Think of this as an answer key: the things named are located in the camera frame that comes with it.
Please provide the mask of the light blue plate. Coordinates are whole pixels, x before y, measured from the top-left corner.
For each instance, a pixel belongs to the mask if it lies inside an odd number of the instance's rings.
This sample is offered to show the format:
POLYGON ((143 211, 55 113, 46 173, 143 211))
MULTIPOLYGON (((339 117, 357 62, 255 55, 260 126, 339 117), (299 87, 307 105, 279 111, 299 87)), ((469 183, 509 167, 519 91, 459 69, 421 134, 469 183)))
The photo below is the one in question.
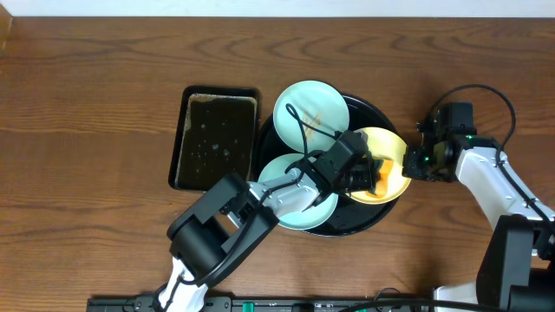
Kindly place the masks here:
MULTIPOLYGON (((258 182, 265 182, 284 175, 290 164, 302 158, 300 153, 278 156, 268 163, 258 176, 258 182)), ((338 195, 331 193, 320 205, 312 206, 306 211, 292 212, 279 219, 279 225, 296 231, 305 231, 323 224, 335 211, 338 195)))
POLYGON ((291 104, 304 126, 308 151, 328 150, 336 141, 336 132, 349 127, 349 110, 345 99, 331 85, 321 81, 300 81, 278 96, 272 119, 278 137, 289 148, 304 151, 302 133, 286 105, 291 104))

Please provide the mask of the black rectangular water tray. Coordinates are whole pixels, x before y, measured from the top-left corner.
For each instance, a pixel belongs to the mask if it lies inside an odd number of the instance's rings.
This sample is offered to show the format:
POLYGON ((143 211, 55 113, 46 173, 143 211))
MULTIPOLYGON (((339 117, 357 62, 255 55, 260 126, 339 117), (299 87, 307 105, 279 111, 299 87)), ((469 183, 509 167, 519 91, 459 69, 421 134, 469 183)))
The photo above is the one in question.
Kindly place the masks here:
POLYGON ((257 131, 257 89, 185 88, 168 184, 175 190, 205 192, 231 172, 248 179, 257 131))

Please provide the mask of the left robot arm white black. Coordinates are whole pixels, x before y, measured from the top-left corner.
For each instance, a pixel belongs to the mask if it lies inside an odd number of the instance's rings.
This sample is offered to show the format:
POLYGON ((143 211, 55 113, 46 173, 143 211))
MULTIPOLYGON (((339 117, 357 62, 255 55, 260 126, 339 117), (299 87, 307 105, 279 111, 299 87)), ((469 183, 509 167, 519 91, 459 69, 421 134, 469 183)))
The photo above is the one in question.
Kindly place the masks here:
POLYGON ((154 309, 199 311, 207 290, 227 278, 281 217, 314 208, 333 193, 372 192, 383 167, 370 155, 328 151, 303 157, 265 182, 224 176, 169 226, 173 271, 154 309))

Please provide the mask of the lower light blue plate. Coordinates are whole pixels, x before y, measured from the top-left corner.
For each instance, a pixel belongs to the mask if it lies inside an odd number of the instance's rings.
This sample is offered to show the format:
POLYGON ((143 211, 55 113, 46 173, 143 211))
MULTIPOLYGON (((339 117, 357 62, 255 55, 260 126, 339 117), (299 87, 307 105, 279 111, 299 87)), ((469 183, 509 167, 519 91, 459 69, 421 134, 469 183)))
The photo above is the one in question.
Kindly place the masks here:
MULTIPOLYGON (((290 164, 302 158, 300 153, 278 156, 268 163, 258 176, 258 182, 265 182, 284 175, 290 164)), ((338 195, 331 193, 320 205, 312 206, 306 211, 292 212, 279 219, 279 225, 296 231, 305 231, 323 224, 335 211, 338 195)))

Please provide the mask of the yellow plate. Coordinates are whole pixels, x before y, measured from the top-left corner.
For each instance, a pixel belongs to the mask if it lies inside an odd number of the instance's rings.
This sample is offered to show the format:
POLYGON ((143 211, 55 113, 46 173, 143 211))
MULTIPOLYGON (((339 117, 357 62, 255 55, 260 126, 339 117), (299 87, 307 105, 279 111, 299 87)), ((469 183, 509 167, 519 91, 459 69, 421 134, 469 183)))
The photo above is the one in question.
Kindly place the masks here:
POLYGON ((411 179, 402 176, 402 160, 407 144, 397 134, 379 127, 365 127, 356 130, 363 133, 369 151, 374 159, 391 159, 394 167, 388 177, 388 193, 384 198, 372 198, 369 192, 359 191, 348 193, 357 202, 369 205, 385 204, 398 198, 408 188, 411 179))

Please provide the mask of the upper light blue plate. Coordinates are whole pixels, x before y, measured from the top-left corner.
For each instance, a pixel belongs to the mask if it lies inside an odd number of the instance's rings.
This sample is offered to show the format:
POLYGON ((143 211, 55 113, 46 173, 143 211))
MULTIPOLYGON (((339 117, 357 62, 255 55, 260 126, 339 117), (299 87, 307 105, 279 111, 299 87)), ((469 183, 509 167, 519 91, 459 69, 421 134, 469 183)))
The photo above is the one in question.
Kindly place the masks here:
POLYGON ((349 110, 345 99, 331 85, 321 81, 300 81, 278 96, 272 119, 278 137, 289 148, 304 151, 302 133, 286 105, 291 104, 304 126, 308 151, 328 150, 336 141, 336 132, 349 127, 349 110))

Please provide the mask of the round black serving tray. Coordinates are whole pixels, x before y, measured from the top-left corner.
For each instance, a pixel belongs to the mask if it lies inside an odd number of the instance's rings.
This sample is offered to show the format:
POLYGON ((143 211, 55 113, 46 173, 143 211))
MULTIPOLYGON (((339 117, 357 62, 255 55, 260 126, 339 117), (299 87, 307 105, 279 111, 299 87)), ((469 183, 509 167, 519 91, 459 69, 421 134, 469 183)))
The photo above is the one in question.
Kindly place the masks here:
MULTIPOLYGON (((388 117, 370 102, 350 94, 344 94, 348 110, 350 130, 363 127, 379 127, 393 133, 397 130, 388 117)), ((260 131, 253 152, 252 176, 258 178, 264 167, 275 158, 293 153, 278 137, 272 118, 266 119, 260 131)), ((327 220, 318 226, 306 230, 307 233, 323 237, 342 237, 365 231, 382 220, 395 206, 392 199, 384 204, 363 204, 345 195, 341 195, 335 210, 327 220)))

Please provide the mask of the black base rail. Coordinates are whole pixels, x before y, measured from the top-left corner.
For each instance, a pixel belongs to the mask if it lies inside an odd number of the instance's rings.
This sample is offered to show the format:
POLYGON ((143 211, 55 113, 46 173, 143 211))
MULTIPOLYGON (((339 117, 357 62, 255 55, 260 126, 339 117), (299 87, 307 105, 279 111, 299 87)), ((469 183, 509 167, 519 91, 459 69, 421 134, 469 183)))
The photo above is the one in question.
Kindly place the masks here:
MULTIPOLYGON (((232 298, 229 296, 205 296, 191 300, 187 311, 199 308, 204 312, 332 312, 350 308, 367 300, 339 299, 264 299, 232 298)), ((89 298, 86 312, 154 312, 164 309, 154 296, 89 298)))

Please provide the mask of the yellow sponge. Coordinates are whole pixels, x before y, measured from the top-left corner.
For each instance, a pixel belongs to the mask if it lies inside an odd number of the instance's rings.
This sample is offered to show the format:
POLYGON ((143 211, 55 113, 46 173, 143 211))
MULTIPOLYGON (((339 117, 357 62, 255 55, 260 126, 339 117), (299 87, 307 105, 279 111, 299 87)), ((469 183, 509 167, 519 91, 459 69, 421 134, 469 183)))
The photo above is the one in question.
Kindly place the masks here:
POLYGON ((391 159, 375 159, 376 169, 375 187, 369 191, 372 198, 384 198, 388 193, 389 175, 393 170, 394 161, 391 159))

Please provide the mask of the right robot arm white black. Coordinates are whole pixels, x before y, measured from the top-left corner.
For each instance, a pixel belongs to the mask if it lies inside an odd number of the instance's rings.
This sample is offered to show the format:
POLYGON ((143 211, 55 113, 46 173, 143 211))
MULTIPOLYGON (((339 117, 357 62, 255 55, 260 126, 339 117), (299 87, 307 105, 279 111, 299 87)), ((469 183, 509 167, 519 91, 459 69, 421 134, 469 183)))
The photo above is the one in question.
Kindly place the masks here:
POLYGON ((477 303, 503 311, 554 309, 554 212, 534 196, 494 140, 456 135, 409 146, 402 174, 460 182, 493 228, 475 281, 437 288, 436 301, 477 303))

